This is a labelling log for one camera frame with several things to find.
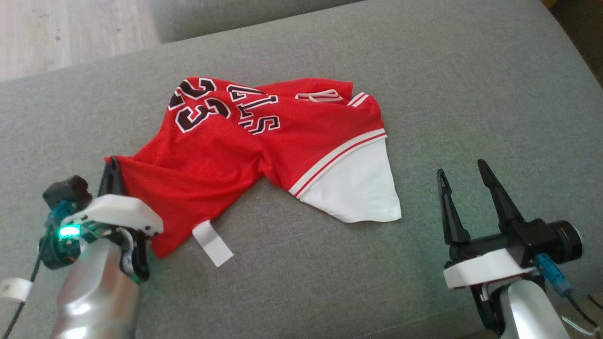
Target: gray cushion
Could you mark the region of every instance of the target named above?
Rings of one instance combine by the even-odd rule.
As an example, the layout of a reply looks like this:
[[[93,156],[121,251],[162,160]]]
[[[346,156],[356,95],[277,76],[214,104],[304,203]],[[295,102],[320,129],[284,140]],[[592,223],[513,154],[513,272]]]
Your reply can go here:
[[[263,180],[216,221],[235,257],[216,268],[189,240],[153,259],[144,338],[455,338],[480,328],[446,288],[435,172],[472,235],[497,230],[483,157],[526,218],[567,219],[585,254],[563,265],[601,287],[603,91],[541,4],[360,2],[0,84],[0,276],[29,275],[41,194],[72,174],[95,191],[102,157],[158,131],[191,75],[249,85],[356,83],[382,107],[403,218],[344,224]],[[43,338],[69,269],[43,269],[15,338]]]
[[[150,6],[159,40],[168,43],[356,1],[359,0],[151,0]]]

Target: blue connector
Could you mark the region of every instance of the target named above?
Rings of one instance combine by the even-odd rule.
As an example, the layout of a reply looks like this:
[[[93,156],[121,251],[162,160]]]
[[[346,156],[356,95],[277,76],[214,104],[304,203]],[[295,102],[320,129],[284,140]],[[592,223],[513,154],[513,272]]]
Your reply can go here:
[[[537,255],[534,258],[534,265],[538,268],[540,274],[553,285],[553,289],[561,297],[567,297],[572,292],[573,287],[567,282],[565,275],[550,256],[546,254]]]

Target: black cable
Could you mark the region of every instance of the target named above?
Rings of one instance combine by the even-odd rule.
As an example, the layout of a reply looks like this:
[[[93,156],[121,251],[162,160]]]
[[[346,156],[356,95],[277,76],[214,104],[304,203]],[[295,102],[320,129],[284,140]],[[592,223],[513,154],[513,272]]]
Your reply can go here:
[[[589,300],[590,302],[592,302],[593,304],[595,304],[595,306],[597,306],[598,308],[603,310],[603,305],[601,305],[600,303],[597,302],[597,300],[595,300],[595,298],[593,298],[593,296],[589,296]]]
[[[42,252],[44,251],[44,246],[46,245],[46,239],[50,235],[51,231],[52,231],[52,229],[50,227],[46,229],[46,236],[44,237],[44,241],[42,242],[42,245],[40,246],[40,249],[38,251],[38,257],[36,259],[36,264],[34,265],[34,269],[31,272],[31,276],[30,276],[30,282],[32,284],[33,284],[34,280],[36,280],[38,270],[40,270],[40,263],[42,263]],[[13,327],[17,323],[17,319],[19,319],[19,316],[21,315],[21,311],[23,311],[23,307],[25,307],[24,301],[19,303],[19,307],[14,312],[13,319],[10,321],[10,324],[6,328],[6,332],[4,332],[4,336],[2,336],[2,339],[8,339],[8,336],[10,335],[10,333],[13,332]]]
[[[586,315],[586,313],[584,313],[584,311],[580,308],[580,306],[578,306],[578,303],[576,303],[576,300],[573,299],[571,294],[567,294],[566,295],[567,299],[569,300],[569,302],[572,304],[572,306],[576,309],[576,311],[578,311],[578,313],[582,316],[582,318],[584,318],[584,320],[586,320],[589,324],[593,325],[595,328],[599,328],[599,325],[592,320],[590,317],[588,317]]]

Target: gray couch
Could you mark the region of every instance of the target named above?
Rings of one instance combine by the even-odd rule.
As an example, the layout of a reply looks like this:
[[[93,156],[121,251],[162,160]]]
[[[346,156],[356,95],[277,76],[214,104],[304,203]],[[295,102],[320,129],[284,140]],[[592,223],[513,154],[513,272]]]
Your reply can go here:
[[[573,222],[581,294],[601,287],[603,90],[537,0],[373,0],[198,37],[0,84],[0,276],[27,277],[48,213],[42,191],[158,131],[179,82],[354,81],[379,101],[403,218],[344,224],[267,180],[215,221],[235,257],[194,240],[143,285],[142,338],[456,338],[481,328],[446,288],[435,171],[474,236],[497,229],[476,160],[526,218]],[[69,269],[42,269],[14,338],[45,338]]]

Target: metallic cylinder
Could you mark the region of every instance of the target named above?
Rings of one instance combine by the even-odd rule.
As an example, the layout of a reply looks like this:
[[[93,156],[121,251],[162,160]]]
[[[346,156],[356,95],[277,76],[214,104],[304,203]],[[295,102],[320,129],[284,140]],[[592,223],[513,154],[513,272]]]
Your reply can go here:
[[[51,339],[134,338],[140,289],[120,261],[120,248],[107,239],[84,249],[58,295]]]

